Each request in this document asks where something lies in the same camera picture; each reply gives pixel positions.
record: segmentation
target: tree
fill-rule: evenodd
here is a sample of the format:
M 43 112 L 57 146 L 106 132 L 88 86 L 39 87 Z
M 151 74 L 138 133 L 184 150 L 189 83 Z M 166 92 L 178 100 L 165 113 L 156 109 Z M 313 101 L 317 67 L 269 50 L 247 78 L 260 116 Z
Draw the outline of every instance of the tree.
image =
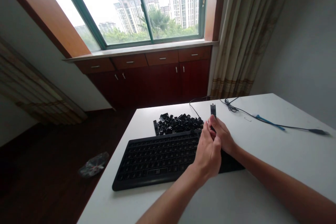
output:
M 198 34 L 198 24 L 195 26 L 189 26 L 187 29 L 183 29 L 181 25 L 176 23 L 175 19 L 170 19 L 168 16 L 162 14 L 161 11 L 157 9 L 149 10 L 148 18 L 154 39 L 165 39 Z M 142 32 L 125 33 L 114 27 L 112 32 L 103 34 L 103 38 L 105 39 L 106 43 L 121 44 L 150 40 L 145 18 L 139 17 L 139 19 L 142 21 L 142 23 L 139 24 Z M 93 45 L 96 45 L 96 42 L 92 36 L 86 36 L 85 34 L 81 34 L 80 36 L 89 48 Z

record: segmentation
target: forearm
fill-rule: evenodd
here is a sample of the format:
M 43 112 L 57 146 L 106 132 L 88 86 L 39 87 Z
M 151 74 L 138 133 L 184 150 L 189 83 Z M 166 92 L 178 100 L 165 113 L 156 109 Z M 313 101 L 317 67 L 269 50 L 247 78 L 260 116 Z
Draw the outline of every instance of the forearm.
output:
M 334 223 L 336 204 L 236 146 L 232 156 L 303 223 Z
M 204 182 L 190 165 L 137 223 L 177 223 L 187 204 Z

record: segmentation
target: drawer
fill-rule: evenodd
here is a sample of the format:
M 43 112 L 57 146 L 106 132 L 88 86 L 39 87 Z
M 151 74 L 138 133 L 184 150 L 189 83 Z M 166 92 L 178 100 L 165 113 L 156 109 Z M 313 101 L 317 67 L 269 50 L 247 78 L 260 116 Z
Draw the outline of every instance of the drawer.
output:
M 148 66 L 145 54 L 134 54 L 112 58 L 117 69 L 127 69 Z
M 210 59 L 211 45 L 178 50 L 179 62 Z
M 163 65 L 179 62 L 177 50 L 146 53 L 148 65 Z
M 110 58 L 75 61 L 75 64 L 83 74 L 93 74 L 97 72 L 109 72 L 115 70 Z

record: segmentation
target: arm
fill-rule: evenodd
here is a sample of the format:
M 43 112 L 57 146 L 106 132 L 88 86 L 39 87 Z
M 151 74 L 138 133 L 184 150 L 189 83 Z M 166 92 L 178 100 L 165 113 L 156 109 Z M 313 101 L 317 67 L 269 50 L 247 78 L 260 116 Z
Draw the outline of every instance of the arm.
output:
M 300 181 L 261 161 L 240 148 L 226 125 L 211 116 L 213 126 L 222 140 L 222 148 L 255 176 L 302 223 L 335 223 L 336 204 Z M 211 136 L 216 133 L 209 130 Z
M 207 122 L 197 145 L 196 157 L 179 179 L 138 220 L 140 223 L 177 223 L 195 192 L 221 166 L 221 140 L 212 140 Z

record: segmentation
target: white table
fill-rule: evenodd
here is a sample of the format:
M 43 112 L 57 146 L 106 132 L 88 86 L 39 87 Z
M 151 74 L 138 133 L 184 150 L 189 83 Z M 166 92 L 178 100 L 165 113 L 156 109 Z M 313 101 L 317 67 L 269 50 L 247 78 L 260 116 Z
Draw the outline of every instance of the white table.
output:
M 207 120 L 212 103 L 216 104 L 217 117 L 226 123 L 239 146 L 336 202 L 336 130 L 274 94 L 241 97 L 232 104 L 274 123 L 318 128 L 332 136 L 295 129 L 284 132 L 242 112 L 232 113 L 218 100 L 192 105 L 202 119 Z M 164 113 L 196 117 L 189 104 L 138 109 L 78 223 L 135 223 L 172 185 L 112 191 L 128 141 L 155 136 L 153 120 Z M 296 223 L 296 220 L 256 178 L 243 170 L 210 179 L 194 195 L 180 223 Z

